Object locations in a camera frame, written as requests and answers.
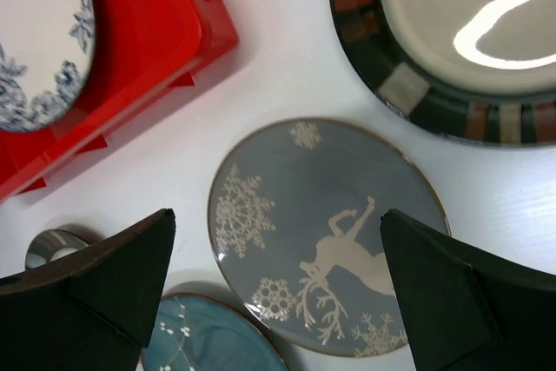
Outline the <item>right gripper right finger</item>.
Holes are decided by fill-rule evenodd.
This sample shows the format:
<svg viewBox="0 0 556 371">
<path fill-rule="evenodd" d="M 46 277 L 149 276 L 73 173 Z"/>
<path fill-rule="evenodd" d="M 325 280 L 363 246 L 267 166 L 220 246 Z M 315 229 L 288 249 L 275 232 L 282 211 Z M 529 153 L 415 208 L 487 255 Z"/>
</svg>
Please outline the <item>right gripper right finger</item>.
<svg viewBox="0 0 556 371">
<path fill-rule="evenodd" d="M 418 370 L 553 370 L 555 277 L 399 210 L 381 239 Z"/>
</svg>

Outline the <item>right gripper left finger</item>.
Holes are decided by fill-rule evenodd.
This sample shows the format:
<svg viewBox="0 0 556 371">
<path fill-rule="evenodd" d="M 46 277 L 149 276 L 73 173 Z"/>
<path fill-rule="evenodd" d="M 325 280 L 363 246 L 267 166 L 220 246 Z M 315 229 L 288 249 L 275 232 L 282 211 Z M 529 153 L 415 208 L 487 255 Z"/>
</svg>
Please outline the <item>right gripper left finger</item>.
<svg viewBox="0 0 556 371">
<path fill-rule="evenodd" d="M 175 240 L 160 209 L 72 255 L 1 280 L 3 370 L 134 370 Z"/>
</svg>

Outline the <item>blue floral plate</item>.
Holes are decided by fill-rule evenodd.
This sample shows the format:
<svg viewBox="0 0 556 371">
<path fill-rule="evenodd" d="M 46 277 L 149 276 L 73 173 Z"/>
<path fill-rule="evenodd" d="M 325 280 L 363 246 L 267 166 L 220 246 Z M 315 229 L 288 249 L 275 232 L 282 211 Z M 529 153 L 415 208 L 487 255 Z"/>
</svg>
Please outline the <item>blue floral plate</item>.
<svg viewBox="0 0 556 371">
<path fill-rule="evenodd" d="M 95 49 L 93 0 L 1 0 L 1 129 L 37 131 L 64 116 Z"/>
</svg>

